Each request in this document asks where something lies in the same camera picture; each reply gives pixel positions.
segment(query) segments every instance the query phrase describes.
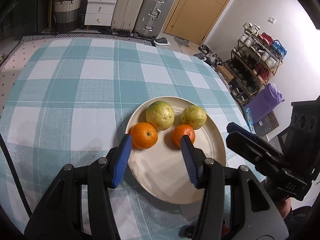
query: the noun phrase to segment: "red shoe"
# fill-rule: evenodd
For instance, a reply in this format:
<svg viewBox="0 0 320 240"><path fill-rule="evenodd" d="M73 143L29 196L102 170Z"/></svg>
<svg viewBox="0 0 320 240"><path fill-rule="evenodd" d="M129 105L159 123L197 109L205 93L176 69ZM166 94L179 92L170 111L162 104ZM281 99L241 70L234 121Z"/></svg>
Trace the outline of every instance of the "red shoe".
<svg viewBox="0 0 320 240"><path fill-rule="evenodd" d="M268 46L270 46L273 43L273 39L271 38L271 36L269 36L266 33L261 34L262 37L262 41L264 41Z"/></svg>
<svg viewBox="0 0 320 240"><path fill-rule="evenodd" d="M261 64L258 64L252 72L255 73L257 76L263 71L263 66Z"/></svg>
<svg viewBox="0 0 320 240"><path fill-rule="evenodd" d="M259 73L258 78L261 82L264 82L268 79L269 77L269 71L264 67L261 66L262 71Z"/></svg>

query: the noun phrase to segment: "round plate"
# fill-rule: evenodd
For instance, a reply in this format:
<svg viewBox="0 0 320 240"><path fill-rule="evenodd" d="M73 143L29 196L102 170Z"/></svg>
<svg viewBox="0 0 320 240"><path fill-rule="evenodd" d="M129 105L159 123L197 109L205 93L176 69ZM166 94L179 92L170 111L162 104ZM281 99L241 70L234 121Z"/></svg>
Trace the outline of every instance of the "round plate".
<svg viewBox="0 0 320 240"><path fill-rule="evenodd" d="M153 102L168 102L174 109L174 123L165 130L158 131L158 141L151 148L139 150L133 147L128 161L132 174L140 185L151 195L174 204L189 204L203 197L204 190L196 189L189 180L180 148L171 140L175 127L181 124L180 115L187 107L194 105L190 101L177 97L153 98L132 114L125 133L138 122L146 122L146 110ZM203 150L206 157L226 165L226 151L222 136L212 119L207 115L207 122L195 130L194 146Z"/></svg>

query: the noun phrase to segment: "suitcase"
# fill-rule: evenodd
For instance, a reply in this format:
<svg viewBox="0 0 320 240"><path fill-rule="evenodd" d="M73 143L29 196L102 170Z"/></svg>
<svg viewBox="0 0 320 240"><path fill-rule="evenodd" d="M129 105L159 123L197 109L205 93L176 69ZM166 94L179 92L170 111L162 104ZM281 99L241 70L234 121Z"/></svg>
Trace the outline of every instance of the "suitcase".
<svg viewBox="0 0 320 240"><path fill-rule="evenodd" d="M134 26L137 34L154 40L160 33L174 0L143 0Z"/></svg>
<svg viewBox="0 0 320 240"><path fill-rule="evenodd" d="M143 0L117 0L111 28L132 32Z"/></svg>

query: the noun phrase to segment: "checkered tablecloth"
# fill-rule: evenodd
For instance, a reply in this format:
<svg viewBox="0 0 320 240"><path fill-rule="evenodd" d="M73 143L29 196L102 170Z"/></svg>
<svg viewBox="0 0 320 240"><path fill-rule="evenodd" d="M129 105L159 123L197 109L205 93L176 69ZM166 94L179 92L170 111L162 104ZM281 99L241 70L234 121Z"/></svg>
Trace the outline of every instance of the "checkered tablecloth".
<svg viewBox="0 0 320 240"><path fill-rule="evenodd" d="M105 156L120 142L135 109L159 96L185 98L205 108L223 138L229 122L246 127L222 81L198 58L104 39L54 40L38 49L15 82L0 121L31 209L63 165L89 165ZM228 166L253 168L226 152ZM2 207L23 232L28 216L3 154L0 189ZM228 212L228 189L225 194ZM122 239L178 239L180 228L197 217L200 207L199 202L174 205L156 199L129 168L110 198ZM85 188L82 203L89 232Z"/></svg>

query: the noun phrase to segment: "light switch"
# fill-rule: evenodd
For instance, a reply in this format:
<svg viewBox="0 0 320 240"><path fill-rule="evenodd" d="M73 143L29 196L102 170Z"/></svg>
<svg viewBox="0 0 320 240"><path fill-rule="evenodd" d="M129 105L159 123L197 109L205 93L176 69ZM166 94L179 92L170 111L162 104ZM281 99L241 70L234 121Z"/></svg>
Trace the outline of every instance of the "light switch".
<svg viewBox="0 0 320 240"><path fill-rule="evenodd" d="M275 19L275 18L273 18L273 17L270 17L270 18L269 18L269 22L271 22L271 23L275 23L275 21L276 21L276 19Z"/></svg>

